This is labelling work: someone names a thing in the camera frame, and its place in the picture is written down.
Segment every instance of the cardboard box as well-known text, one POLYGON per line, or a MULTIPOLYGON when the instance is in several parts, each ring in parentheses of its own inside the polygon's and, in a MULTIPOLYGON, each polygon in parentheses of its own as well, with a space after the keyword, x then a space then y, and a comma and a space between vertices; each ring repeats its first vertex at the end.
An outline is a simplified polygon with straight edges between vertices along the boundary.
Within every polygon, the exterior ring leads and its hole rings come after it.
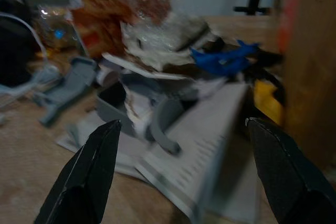
POLYGON ((336 0, 298 3, 285 61, 285 130, 324 169, 336 156, 336 0))

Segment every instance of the yellow object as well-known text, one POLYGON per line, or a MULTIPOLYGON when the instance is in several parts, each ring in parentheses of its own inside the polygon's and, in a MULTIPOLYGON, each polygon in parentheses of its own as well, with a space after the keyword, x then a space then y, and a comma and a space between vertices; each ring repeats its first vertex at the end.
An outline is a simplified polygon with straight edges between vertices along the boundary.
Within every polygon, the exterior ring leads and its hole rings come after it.
POLYGON ((254 105, 276 124, 282 125, 283 107, 273 97, 276 89, 271 83, 257 80, 254 88, 254 105))
MULTIPOLYGON (((47 57, 48 57, 48 59, 50 59, 50 57, 51 57, 52 54, 53 54, 52 50, 51 49, 47 49, 47 57)), ((42 52, 37 52, 35 55, 36 55, 37 59, 40 59, 40 60, 42 60, 43 57, 44 57, 44 55, 42 54, 42 52)))

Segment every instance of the orange bag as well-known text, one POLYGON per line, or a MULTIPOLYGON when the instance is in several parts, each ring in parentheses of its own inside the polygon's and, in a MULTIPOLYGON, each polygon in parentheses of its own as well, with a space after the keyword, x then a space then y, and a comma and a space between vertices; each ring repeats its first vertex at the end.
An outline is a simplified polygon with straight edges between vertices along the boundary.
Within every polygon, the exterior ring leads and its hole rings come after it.
POLYGON ((82 0, 83 7, 72 10, 75 25, 90 57, 101 58, 109 52, 123 56, 120 22, 133 23, 138 12, 162 20, 170 10, 169 0, 82 0))

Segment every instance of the gray plastic piece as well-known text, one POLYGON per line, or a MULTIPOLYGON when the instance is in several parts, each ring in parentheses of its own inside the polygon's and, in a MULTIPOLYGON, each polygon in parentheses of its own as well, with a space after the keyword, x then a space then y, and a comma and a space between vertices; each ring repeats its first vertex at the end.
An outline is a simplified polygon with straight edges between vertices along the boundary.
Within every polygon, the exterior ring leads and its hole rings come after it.
POLYGON ((1 125, 4 125, 5 122, 6 122, 5 114, 0 113, 0 126, 1 126, 1 125))
POLYGON ((135 136, 132 121, 127 117, 124 105, 126 92, 120 82, 99 91, 97 94, 97 114, 105 122, 121 121, 121 131, 129 136, 135 136))
POLYGON ((65 126, 65 129, 69 137, 72 138, 72 140, 74 141, 76 147, 80 149, 82 146, 79 143, 79 133, 77 125, 75 125, 74 123, 69 123, 65 126))
MULTIPOLYGON (((121 81, 132 91, 151 98, 156 105, 146 139, 157 141, 164 150, 177 155, 181 151, 179 144, 166 137, 164 132, 185 112, 180 100, 167 98, 155 80, 141 77, 138 74, 123 75, 121 81)), ((98 92, 97 114, 105 122, 120 120, 121 131, 135 136, 133 123, 128 118, 124 105, 125 99, 126 92, 120 82, 98 92)))
POLYGON ((53 88, 34 94, 33 100, 47 109, 47 114, 39 119, 44 126, 50 126, 58 114, 70 106, 89 90, 96 77, 95 61, 76 57, 71 61, 71 69, 53 88))
POLYGON ((164 98, 155 108, 151 123, 151 133, 157 143, 166 151, 173 155, 177 155, 181 151, 179 144, 164 134, 164 132, 171 126, 185 112, 179 100, 172 100, 164 98))

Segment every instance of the table surface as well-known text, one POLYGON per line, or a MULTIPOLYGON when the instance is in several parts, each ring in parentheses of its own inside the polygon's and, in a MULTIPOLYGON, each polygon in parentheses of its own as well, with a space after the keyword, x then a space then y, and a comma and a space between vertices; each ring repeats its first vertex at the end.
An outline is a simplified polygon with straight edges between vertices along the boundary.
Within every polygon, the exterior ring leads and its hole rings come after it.
MULTIPOLYGON (((275 25, 267 16, 207 17, 211 28, 227 38, 261 42, 276 51, 275 25)), ((4 111, 0 126, 0 223, 32 223, 66 162, 73 153, 55 140, 64 125, 80 120, 95 104, 93 94, 65 111, 55 125, 46 129, 38 118, 45 110, 25 99, 4 111)), ((257 223, 277 223, 262 190, 257 223)), ((102 223, 188 223, 186 217, 158 190, 123 175, 115 174, 102 223)), ((204 223, 231 222, 207 213, 204 223)))

